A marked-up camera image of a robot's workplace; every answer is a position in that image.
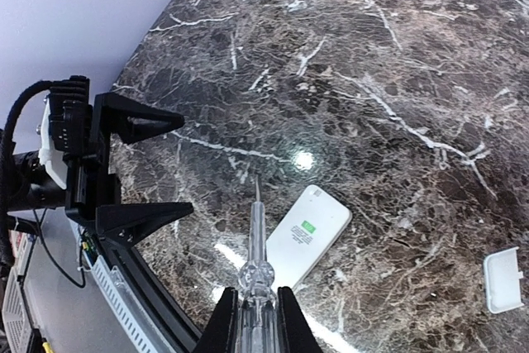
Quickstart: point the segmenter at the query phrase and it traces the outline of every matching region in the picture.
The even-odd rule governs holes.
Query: clear plastic screwdriver
[[[243,298],[239,310],[240,353],[278,352],[274,269],[266,261],[265,206],[259,176],[255,177],[255,202],[251,206],[248,261],[239,272]]]

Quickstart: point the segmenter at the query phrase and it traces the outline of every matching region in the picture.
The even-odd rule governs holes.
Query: black cable
[[[86,285],[86,278],[84,277],[84,267],[83,267],[83,246],[79,246],[79,271],[81,272],[81,283],[76,281],[72,276],[70,276],[66,271],[60,267],[60,265],[57,263],[53,255],[50,253],[50,250],[48,250],[48,246],[45,243],[44,240],[44,234],[42,233],[41,223],[44,221],[45,211],[42,214],[41,219],[39,220],[39,216],[36,213],[36,210],[33,209],[33,214],[35,215],[36,220],[36,227],[38,229],[39,238],[41,239],[42,246],[44,247],[44,251],[46,254],[50,257],[51,263],[57,268],[57,270],[66,278],[68,281],[73,284],[75,287],[78,287],[80,289],[83,289]]]
[[[7,229],[7,206],[9,202],[8,171],[11,165],[12,141],[15,126],[22,109],[38,93],[51,88],[52,82],[40,81],[26,88],[15,101],[7,115],[6,126],[0,143],[0,263],[9,267],[15,264],[15,257],[9,241],[9,230]]]
[[[27,255],[27,261],[26,261],[26,265],[24,266],[24,270],[22,271],[22,274],[18,275],[18,278],[21,281],[21,286],[24,285],[24,281],[26,280],[27,270],[30,267],[31,257],[33,256],[33,251],[35,250],[36,239],[37,239],[37,236],[35,236],[35,238],[31,242],[30,252]]]

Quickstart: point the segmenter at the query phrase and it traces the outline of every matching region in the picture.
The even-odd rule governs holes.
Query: metal edge
[[[112,267],[111,271],[104,258],[100,256],[92,266],[92,275],[108,306],[138,352],[174,353],[161,336],[161,332],[152,324],[152,319],[143,311],[141,304],[130,294],[117,268]]]
[[[177,351],[191,353],[202,336],[185,311],[161,284],[137,249],[117,248],[99,241],[108,266],[122,272],[129,288],[167,342]]]

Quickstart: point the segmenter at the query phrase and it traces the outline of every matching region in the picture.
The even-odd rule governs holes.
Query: white plastic lid
[[[509,248],[485,258],[487,308],[494,314],[523,306],[519,281],[523,272],[518,270],[517,249]]]
[[[55,181],[59,188],[66,190],[68,166],[63,161],[63,152],[56,150],[50,136],[50,103],[46,102],[41,124],[41,149],[39,160],[45,166],[46,173]]]

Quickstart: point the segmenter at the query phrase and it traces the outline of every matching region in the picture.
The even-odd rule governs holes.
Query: dark marble surface
[[[308,184],[353,219],[297,292],[325,351],[529,351],[484,257],[529,271],[529,0],[173,0],[114,89],[185,128],[114,145],[130,199],[195,213],[141,252],[203,327]],[[522,280],[524,302],[529,284]]]

